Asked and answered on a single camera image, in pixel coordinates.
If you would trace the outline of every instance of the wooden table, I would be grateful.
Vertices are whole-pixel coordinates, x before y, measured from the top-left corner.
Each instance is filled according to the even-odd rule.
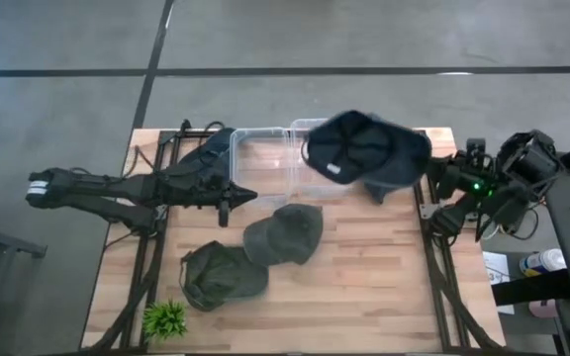
[[[450,128],[425,129],[433,154],[455,151]],[[159,130],[135,130],[131,146],[152,160]],[[180,154],[196,146],[185,140]],[[282,151],[257,146],[241,156],[256,181],[246,188],[261,194],[282,187],[281,173],[261,157],[278,158]],[[150,169],[137,162],[135,172]],[[405,189],[376,206],[357,187],[332,199],[294,195],[290,202],[322,205],[325,231],[318,250],[303,266],[270,267],[266,293],[256,299],[225,304],[211,312],[189,307],[184,338],[149,345],[151,352],[415,352],[440,350],[428,269],[413,192]],[[213,208],[172,208],[166,233],[157,299],[185,301],[178,285],[179,261],[188,251],[214,239],[239,245],[243,229],[268,217],[273,209],[244,205],[230,215],[230,226],[217,225]],[[113,225],[108,241],[126,233]],[[505,339],[473,229],[452,247],[461,298],[476,320],[497,342]],[[111,246],[104,254],[82,346],[93,344],[124,306],[132,278],[137,238]],[[446,305],[450,332],[456,337],[451,307]],[[140,333],[142,306],[134,332]]]

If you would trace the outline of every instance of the small potted plant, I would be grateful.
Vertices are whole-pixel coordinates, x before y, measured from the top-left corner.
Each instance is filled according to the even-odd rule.
[[[186,306],[172,300],[152,303],[144,310],[144,334],[148,340],[163,341],[183,336],[186,329]]]

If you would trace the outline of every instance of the plastic bin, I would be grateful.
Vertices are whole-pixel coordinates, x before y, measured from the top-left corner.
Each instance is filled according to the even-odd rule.
[[[309,167],[302,154],[306,154],[302,147],[305,136],[309,130],[322,124],[327,119],[298,119],[290,127],[290,144],[292,152],[292,194],[312,199],[335,199],[352,189],[353,184],[340,185],[325,178],[313,168]]]
[[[258,197],[247,204],[280,207],[291,194],[292,164],[283,128],[237,129],[231,135],[230,176]]]

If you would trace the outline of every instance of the concrete floor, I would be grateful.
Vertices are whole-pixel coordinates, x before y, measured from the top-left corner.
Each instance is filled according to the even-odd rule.
[[[0,0],[0,69],[146,68],[163,0]],[[570,65],[570,0],[185,0],[169,22],[160,67]],[[0,78],[0,230],[49,245],[20,255],[0,298],[0,355],[75,350],[107,225],[24,201],[28,174],[82,166],[118,174],[143,79]],[[570,148],[570,74],[157,78],[146,128],[289,126],[346,109],[412,127],[484,136],[495,152],[541,129]],[[554,246],[545,212],[528,242]],[[537,338],[508,343],[540,349]]]

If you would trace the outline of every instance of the paper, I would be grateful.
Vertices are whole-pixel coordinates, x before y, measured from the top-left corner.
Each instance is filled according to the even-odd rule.
[[[483,252],[483,261],[490,277],[490,284],[510,282],[510,269],[507,267],[507,255],[501,253]],[[514,306],[500,306],[497,310],[513,314]]]

